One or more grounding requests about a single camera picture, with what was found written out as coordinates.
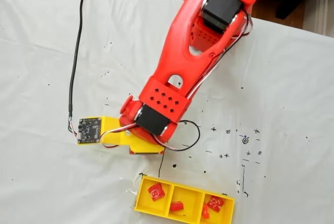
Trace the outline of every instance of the red gummy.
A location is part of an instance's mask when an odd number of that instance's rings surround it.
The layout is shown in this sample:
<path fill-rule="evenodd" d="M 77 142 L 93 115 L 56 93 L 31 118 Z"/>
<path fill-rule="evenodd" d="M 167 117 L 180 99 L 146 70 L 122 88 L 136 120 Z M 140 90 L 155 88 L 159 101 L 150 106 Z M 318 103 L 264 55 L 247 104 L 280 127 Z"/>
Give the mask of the red gummy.
<path fill-rule="evenodd" d="M 202 209 L 202 217 L 204 219 L 208 219 L 209 218 L 209 208 L 207 204 L 203 205 L 203 209 Z"/>
<path fill-rule="evenodd" d="M 162 186 L 160 183 L 153 185 L 148 189 L 148 192 L 151 195 L 151 198 L 153 201 L 156 201 L 157 199 L 160 199 L 165 196 L 165 192 L 162 189 Z"/>
<path fill-rule="evenodd" d="M 177 211 L 183 209 L 183 203 L 182 202 L 172 202 L 171 207 L 169 208 L 170 211 Z"/>
<path fill-rule="evenodd" d="M 223 204 L 224 201 L 221 198 L 212 195 L 208 202 L 208 207 L 216 212 L 219 212 Z"/>

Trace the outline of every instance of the black circuit board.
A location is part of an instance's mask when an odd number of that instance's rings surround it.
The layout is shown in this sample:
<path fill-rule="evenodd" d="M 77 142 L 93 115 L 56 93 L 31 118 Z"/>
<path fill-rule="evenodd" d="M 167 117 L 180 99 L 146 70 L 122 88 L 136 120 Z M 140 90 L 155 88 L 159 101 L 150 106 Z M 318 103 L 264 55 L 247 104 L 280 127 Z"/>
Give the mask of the black circuit board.
<path fill-rule="evenodd" d="M 101 118 L 79 120 L 78 144 L 93 144 L 100 142 Z"/>

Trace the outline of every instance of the white sheet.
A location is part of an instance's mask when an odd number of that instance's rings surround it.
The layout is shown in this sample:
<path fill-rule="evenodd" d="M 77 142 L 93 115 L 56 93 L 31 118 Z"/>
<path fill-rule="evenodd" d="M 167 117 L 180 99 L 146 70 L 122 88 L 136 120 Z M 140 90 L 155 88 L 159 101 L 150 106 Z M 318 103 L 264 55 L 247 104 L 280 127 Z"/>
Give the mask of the white sheet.
<path fill-rule="evenodd" d="M 77 146 L 67 131 L 79 2 L 0 0 L 0 223 L 173 223 L 132 209 L 161 156 Z M 75 125 L 140 93 L 181 3 L 84 1 Z M 184 116 L 200 142 L 167 151 L 161 178 L 234 197 L 233 223 L 334 223 L 333 70 L 334 39 L 254 19 Z"/>

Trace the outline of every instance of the yellow tray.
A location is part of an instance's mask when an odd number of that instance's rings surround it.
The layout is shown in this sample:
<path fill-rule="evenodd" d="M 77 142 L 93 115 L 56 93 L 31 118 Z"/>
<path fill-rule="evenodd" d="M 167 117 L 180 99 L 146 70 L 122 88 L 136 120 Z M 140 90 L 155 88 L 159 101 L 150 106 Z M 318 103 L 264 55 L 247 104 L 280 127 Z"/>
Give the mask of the yellow tray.
<path fill-rule="evenodd" d="M 157 183 L 162 185 L 165 196 L 153 201 L 148 188 Z M 212 195 L 222 198 L 224 205 L 218 213 L 209 208 L 209 218 L 204 219 L 201 216 L 202 207 L 203 204 L 209 202 Z M 170 204 L 178 201 L 183 203 L 184 209 L 169 211 Z M 135 211 L 178 220 L 184 223 L 230 224 L 233 208 L 233 198 L 144 175 L 141 179 Z"/>

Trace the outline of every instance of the red robotic arm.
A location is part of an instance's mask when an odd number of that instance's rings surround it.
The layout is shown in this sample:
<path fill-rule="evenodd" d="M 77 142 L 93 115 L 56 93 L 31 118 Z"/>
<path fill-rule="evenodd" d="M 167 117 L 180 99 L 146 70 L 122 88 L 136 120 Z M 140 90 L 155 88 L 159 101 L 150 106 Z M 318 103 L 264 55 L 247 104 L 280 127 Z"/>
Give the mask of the red robotic arm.
<path fill-rule="evenodd" d="M 165 143 L 189 107 L 204 77 L 224 50 L 241 36 L 256 0 L 185 0 L 174 18 L 158 67 L 145 84 L 138 101 L 130 96 L 121 108 L 120 124 L 134 122 L 130 131 L 148 142 L 152 135 Z M 202 53 L 192 55 L 192 46 Z M 168 81 L 179 75 L 182 86 Z"/>

